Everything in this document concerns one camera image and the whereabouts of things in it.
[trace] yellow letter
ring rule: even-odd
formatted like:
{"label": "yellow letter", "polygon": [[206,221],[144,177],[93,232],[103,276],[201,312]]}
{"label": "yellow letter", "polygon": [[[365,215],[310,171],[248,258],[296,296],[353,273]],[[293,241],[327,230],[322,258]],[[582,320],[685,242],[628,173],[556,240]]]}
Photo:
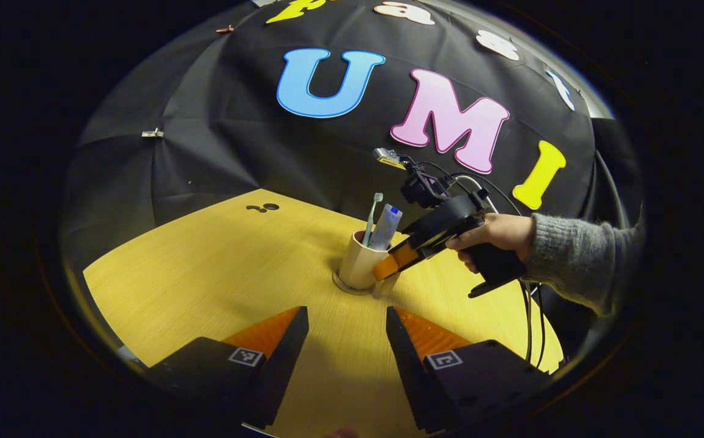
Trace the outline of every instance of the yellow letter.
{"label": "yellow letter", "polygon": [[538,149],[541,150],[541,156],[535,162],[529,177],[524,184],[514,188],[514,197],[531,210],[538,210],[541,207],[541,196],[546,192],[546,187],[552,182],[558,169],[565,167],[563,153],[550,142],[538,142]]}
{"label": "yellow letter", "polygon": [[295,0],[294,2],[290,2],[290,5],[287,6],[282,11],[282,13],[269,19],[268,21],[266,21],[266,23],[273,23],[275,21],[281,21],[283,19],[297,18],[299,16],[302,16],[302,9],[305,8],[311,11],[311,9],[316,9],[324,5],[324,1],[325,0]]}

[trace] cup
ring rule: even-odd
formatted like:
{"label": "cup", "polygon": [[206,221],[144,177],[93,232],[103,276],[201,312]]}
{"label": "cup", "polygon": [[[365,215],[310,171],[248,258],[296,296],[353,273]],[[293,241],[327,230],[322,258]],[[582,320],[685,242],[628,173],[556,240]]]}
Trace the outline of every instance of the cup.
{"label": "cup", "polygon": [[341,261],[341,268],[333,273],[333,282],[338,288],[350,294],[361,296],[361,294],[376,292],[378,296],[382,296],[392,289],[400,273],[385,280],[376,281],[374,266],[387,257],[387,251],[392,246],[382,251],[368,248],[362,244],[364,235],[365,230],[352,233],[346,246],[346,254]]}

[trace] blue letter u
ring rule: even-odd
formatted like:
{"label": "blue letter u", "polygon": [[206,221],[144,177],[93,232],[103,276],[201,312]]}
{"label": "blue letter u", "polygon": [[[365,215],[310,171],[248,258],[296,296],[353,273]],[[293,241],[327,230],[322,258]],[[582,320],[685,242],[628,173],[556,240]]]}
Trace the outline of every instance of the blue letter u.
{"label": "blue letter u", "polygon": [[349,62],[341,89],[333,97],[316,97],[308,91],[319,61],[330,56],[324,48],[299,48],[284,55],[287,64],[279,80],[276,97],[285,110],[305,117],[336,117],[352,111],[363,98],[374,66],[385,58],[371,52],[350,50],[341,58]]}

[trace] toothbrush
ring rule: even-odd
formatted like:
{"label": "toothbrush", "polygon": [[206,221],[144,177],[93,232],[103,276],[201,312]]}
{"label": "toothbrush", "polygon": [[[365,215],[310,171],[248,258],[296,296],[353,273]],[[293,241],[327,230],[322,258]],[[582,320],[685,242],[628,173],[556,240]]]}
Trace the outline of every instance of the toothbrush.
{"label": "toothbrush", "polygon": [[376,209],[376,203],[381,202],[385,199],[385,195],[382,193],[376,193],[374,195],[374,207],[371,207],[371,214],[368,215],[368,225],[365,227],[365,237],[363,237],[363,246],[368,247],[368,241],[371,240],[371,227],[374,226],[374,210]]}

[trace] person's hand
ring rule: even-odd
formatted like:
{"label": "person's hand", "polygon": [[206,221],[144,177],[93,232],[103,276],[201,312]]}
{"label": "person's hand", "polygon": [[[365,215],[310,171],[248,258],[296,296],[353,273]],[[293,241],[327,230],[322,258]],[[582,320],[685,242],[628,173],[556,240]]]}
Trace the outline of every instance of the person's hand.
{"label": "person's hand", "polygon": [[471,255],[463,249],[480,243],[491,243],[500,249],[516,252],[519,261],[527,263],[534,236],[535,219],[532,217],[488,213],[484,216],[484,225],[447,240],[446,246],[456,249],[458,258],[469,271],[479,274]]}
{"label": "person's hand", "polygon": [[348,427],[341,427],[333,432],[327,433],[327,435],[322,438],[360,438],[357,431],[349,429]]}

